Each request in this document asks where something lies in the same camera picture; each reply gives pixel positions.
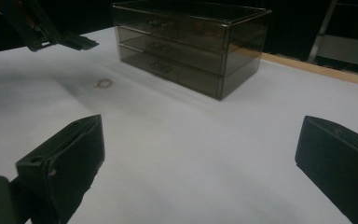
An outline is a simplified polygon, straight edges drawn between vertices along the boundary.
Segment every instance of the drawer handle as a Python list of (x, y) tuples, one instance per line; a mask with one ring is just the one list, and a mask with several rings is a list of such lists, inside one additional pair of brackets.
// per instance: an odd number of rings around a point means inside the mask
[(148, 21), (147, 24), (149, 24), (152, 28), (165, 29), (168, 27), (168, 24), (166, 22), (157, 20)]
[(160, 62), (151, 63), (149, 65), (153, 70), (161, 73), (161, 74), (168, 74), (172, 71), (172, 68), (167, 65)]
[(159, 42), (151, 42), (147, 45), (150, 49), (160, 52), (168, 52), (171, 50), (171, 47)]

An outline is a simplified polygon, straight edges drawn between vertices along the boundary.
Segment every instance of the dark wall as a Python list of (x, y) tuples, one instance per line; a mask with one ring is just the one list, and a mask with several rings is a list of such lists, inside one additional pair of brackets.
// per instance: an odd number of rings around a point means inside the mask
[(326, 33), (358, 39), (358, 0), (338, 1)]
[[(314, 38), (322, 24), (329, 1), (325, 0), (203, 0), (272, 10), (265, 52), (307, 60)], [(109, 5), (112, 0), (92, 4), (74, 0), (39, 0), (54, 23), (84, 34), (112, 26)], [(16, 32), (0, 16), (0, 50), (23, 46)]]

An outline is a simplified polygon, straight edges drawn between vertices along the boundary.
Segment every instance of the storage drawer unit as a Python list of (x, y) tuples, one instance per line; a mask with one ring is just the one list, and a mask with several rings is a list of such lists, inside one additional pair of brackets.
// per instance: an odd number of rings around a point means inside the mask
[[(112, 12), (123, 62), (216, 99), (257, 71), (270, 14), (261, 8), (147, 0), (114, 3)], [(130, 59), (130, 52), (138, 60)], [(142, 62), (143, 57), (160, 63)], [(180, 69), (162, 75), (153, 66)]]

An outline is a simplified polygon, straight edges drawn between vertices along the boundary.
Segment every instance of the white table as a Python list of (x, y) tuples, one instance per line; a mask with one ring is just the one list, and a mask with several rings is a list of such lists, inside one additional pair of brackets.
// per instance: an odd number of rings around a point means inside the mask
[(70, 223), (350, 223), (295, 152), (306, 115), (358, 132), (357, 84), (262, 61), (219, 102), (121, 63), (114, 29), (87, 37), (100, 45), (0, 52), (0, 175), (101, 114), (106, 159)]

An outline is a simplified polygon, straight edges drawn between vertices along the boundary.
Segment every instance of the small circular mark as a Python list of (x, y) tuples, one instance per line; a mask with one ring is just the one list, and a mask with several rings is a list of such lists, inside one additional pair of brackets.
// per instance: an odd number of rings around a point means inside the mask
[(94, 84), (94, 87), (99, 89), (107, 89), (112, 85), (113, 85), (113, 81), (111, 79), (103, 78), (98, 80), (98, 82)]

